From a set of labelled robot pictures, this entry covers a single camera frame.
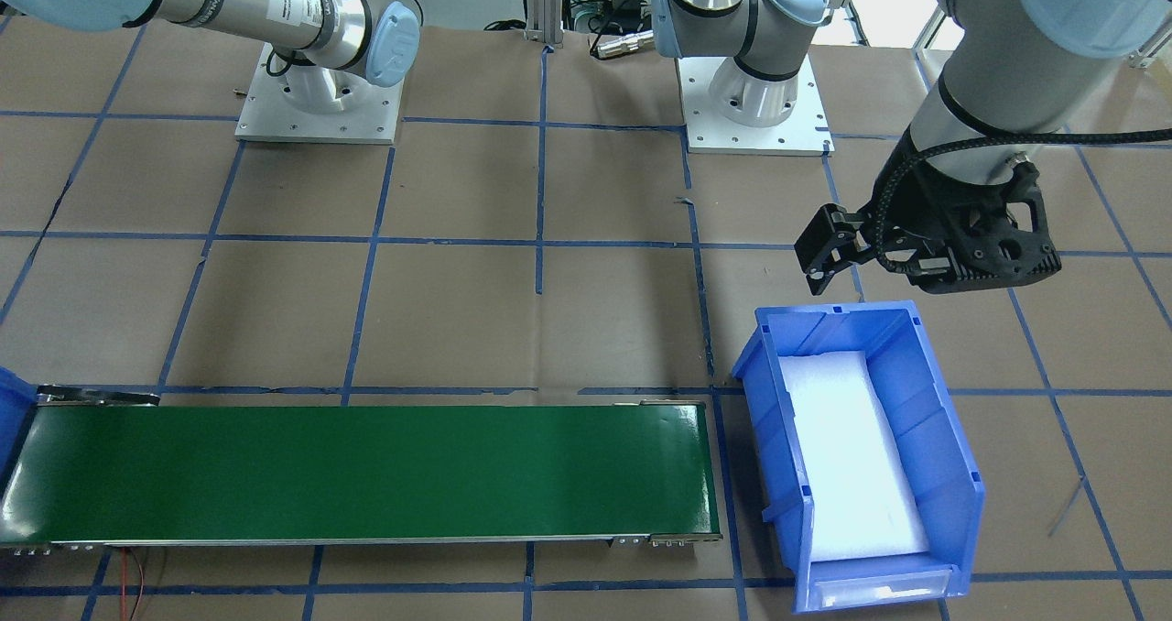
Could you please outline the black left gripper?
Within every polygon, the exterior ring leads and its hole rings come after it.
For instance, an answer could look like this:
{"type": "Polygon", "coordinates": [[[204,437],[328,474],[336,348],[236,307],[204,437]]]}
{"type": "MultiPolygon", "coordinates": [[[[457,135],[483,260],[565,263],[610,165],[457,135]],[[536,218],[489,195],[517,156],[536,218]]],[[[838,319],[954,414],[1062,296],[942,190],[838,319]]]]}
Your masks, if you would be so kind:
{"type": "Polygon", "coordinates": [[[793,244],[812,295],[878,248],[886,269],[926,292],[1029,286],[1062,269],[1034,163],[1004,183],[970,184],[936,170],[936,158],[911,166],[920,153],[906,129],[875,179],[870,214],[836,203],[815,212],[793,244]]]}

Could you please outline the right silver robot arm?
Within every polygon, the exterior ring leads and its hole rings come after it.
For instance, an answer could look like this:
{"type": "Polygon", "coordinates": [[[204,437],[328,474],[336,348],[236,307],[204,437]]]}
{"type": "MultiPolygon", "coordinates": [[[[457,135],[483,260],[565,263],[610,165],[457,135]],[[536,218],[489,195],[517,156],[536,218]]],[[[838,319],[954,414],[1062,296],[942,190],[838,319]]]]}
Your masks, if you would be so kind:
{"type": "Polygon", "coordinates": [[[421,45],[421,23],[393,0],[4,0],[74,30],[136,28],[154,19],[294,50],[322,69],[398,86],[421,45]]]}

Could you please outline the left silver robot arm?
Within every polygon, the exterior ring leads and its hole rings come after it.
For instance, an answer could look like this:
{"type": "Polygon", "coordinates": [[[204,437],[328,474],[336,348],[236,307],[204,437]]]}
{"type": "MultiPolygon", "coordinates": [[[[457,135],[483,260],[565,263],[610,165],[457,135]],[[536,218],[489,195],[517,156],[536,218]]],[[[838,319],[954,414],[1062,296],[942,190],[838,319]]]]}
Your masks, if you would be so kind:
{"type": "MultiPolygon", "coordinates": [[[[809,291],[875,261],[929,294],[1037,284],[1059,272],[1040,146],[1150,144],[1168,128],[1059,128],[1111,66],[1154,36],[1168,0],[938,0],[963,34],[857,212],[830,203],[797,237],[809,291]]],[[[718,59],[706,100],[718,117],[779,127],[830,0],[650,0],[657,53],[718,59]]]]}

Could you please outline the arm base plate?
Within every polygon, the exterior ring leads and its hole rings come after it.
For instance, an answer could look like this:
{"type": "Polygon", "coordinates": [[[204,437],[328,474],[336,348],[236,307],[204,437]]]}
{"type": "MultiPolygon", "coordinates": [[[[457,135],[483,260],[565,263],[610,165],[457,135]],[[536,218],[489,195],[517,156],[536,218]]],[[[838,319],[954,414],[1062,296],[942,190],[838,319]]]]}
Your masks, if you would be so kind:
{"type": "Polygon", "coordinates": [[[732,59],[677,59],[691,153],[799,155],[834,150],[809,59],[782,82],[749,77],[732,59]]]}
{"type": "Polygon", "coordinates": [[[391,146],[406,71],[396,86],[370,86],[361,75],[297,64],[277,77],[284,62],[264,45],[236,127],[252,142],[391,146]]]}

